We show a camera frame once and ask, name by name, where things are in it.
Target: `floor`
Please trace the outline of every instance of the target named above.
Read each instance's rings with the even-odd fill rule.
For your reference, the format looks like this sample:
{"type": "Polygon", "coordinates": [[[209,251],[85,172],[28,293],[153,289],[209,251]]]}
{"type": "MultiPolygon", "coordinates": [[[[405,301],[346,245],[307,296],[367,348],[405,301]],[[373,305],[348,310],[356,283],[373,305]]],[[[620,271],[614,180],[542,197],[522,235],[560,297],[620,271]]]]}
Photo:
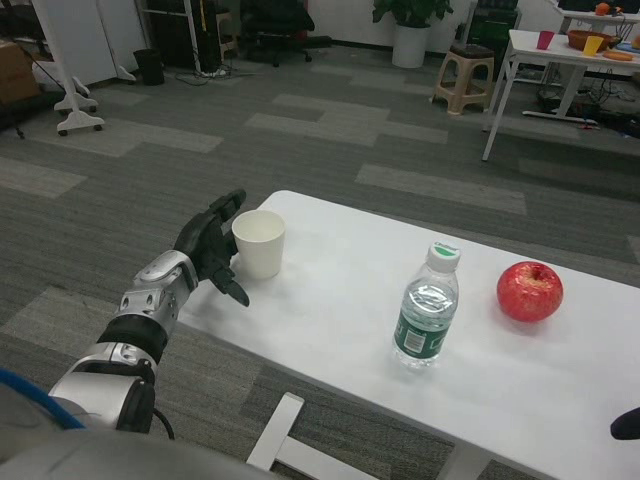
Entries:
{"type": "MultiPolygon", "coordinates": [[[[102,132],[59,137],[45,113],[24,141],[0,135],[0,365],[51,387],[133,275],[236,187],[247,209],[295,190],[640,287],[638,140],[523,118],[535,89],[518,85],[485,164],[483,115],[427,101],[441,60],[400,71],[387,52],[313,54],[236,60],[246,75],[200,87],[169,74],[96,89],[102,132]]],[[[180,441],[240,460],[287,391],[307,400],[294,437],[377,478],[434,479],[451,451],[186,328],[157,388],[180,441]]],[[[482,478],[530,477],[492,462],[482,478]]]]}

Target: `apple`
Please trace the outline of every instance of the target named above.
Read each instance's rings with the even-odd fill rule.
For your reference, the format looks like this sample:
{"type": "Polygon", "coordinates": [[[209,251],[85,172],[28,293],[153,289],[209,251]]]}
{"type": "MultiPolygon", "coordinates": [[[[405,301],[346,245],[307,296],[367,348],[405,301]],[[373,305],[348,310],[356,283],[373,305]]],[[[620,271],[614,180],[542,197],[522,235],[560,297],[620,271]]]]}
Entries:
{"type": "Polygon", "coordinates": [[[535,323],[555,312],[564,289],[560,277],[538,262],[516,263],[498,280],[498,302],[514,320],[535,323]]]}

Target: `blue cable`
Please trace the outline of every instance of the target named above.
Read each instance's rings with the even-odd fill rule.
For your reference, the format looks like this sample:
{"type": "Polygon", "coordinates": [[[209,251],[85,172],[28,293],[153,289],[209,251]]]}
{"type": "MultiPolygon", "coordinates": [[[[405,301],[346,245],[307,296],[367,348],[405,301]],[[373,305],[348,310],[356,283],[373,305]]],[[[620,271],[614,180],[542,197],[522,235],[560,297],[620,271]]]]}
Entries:
{"type": "Polygon", "coordinates": [[[74,416],[62,408],[58,403],[52,399],[45,391],[40,390],[34,384],[28,382],[24,378],[16,375],[9,370],[0,368],[0,383],[4,383],[8,387],[12,388],[21,395],[37,403],[42,408],[53,416],[58,421],[61,427],[65,430],[73,428],[85,428],[74,416]]]}

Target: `water bottle cap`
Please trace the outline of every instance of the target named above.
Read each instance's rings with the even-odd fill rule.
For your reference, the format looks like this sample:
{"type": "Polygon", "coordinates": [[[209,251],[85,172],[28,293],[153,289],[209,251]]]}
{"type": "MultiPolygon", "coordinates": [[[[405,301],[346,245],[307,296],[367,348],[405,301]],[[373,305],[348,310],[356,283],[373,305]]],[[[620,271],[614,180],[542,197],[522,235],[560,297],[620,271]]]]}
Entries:
{"type": "Polygon", "coordinates": [[[441,273],[453,273],[460,263],[460,249],[451,243],[435,242],[429,248],[427,265],[441,273]]]}

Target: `green label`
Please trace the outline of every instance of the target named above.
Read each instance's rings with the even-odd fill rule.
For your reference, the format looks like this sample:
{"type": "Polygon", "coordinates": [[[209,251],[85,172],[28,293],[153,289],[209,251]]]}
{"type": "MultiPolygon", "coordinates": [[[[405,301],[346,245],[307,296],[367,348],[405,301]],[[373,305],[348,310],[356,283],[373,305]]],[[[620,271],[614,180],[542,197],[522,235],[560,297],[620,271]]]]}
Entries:
{"type": "Polygon", "coordinates": [[[446,328],[437,332],[429,332],[417,328],[400,312],[398,326],[396,327],[395,340],[400,350],[413,358],[431,358],[440,353],[444,337],[447,335],[446,328]]]}

